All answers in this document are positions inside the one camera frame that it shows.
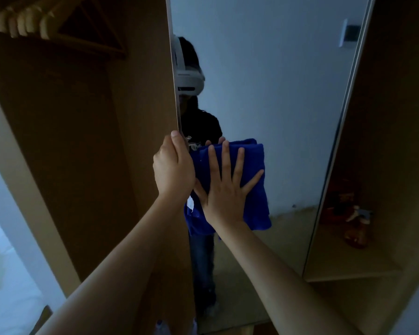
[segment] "mirror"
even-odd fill
[[[183,134],[192,150],[221,136],[264,146],[272,226],[255,233],[302,275],[356,58],[357,40],[341,39],[368,0],[170,1],[184,69],[205,78],[198,96],[198,75],[178,90]],[[198,332],[267,321],[223,241],[189,240]]]

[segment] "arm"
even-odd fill
[[[109,334],[133,319],[171,216],[182,209],[195,181],[193,162],[178,132],[165,137],[154,156],[154,171],[159,189],[154,204],[39,335]]]
[[[290,269],[243,221],[245,197],[263,171],[240,188],[244,150],[239,149],[233,176],[229,144],[222,151],[222,179],[213,147],[209,147],[211,186],[209,194],[199,183],[199,196],[207,221],[228,246],[255,287],[268,315],[280,334],[345,335],[360,332],[334,310]]]

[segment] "left hand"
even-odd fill
[[[180,133],[166,135],[154,155],[155,182],[159,196],[184,204],[195,184],[194,164]]]

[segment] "right hand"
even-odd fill
[[[207,194],[199,180],[196,179],[194,191],[200,199],[205,218],[214,229],[226,223],[243,221],[245,198],[253,187],[259,182],[264,170],[257,174],[242,188],[240,180],[243,172],[245,149],[239,148],[236,166],[231,178],[231,160],[229,142],[222,144],[222,178],[220,177],[214,146],[208,147],[209,170],[211,185]]]

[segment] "black t-shirt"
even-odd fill
[[[195,151],[204,146],[207,140],[218,143],[222,136],[218,119],[200,109],[188,110],[181,116],[182,131],[189,143],[189,148]]]

